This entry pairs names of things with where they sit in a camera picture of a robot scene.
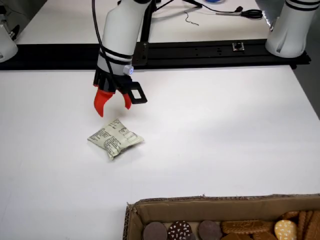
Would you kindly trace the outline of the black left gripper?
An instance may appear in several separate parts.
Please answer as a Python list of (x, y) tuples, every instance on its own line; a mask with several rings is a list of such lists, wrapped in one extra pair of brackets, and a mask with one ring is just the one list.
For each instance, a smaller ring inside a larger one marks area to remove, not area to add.
[(132, 104), (145, 104), (148, 101), (141, 85), (133, 81), (129, 75), (110, 74), (98, 67), (93, 85), (97, 87), (93, 104), (100, 117), (104, 116), (104, 106), (116, 91), (122, 94), (125, 108), (128, 110)]

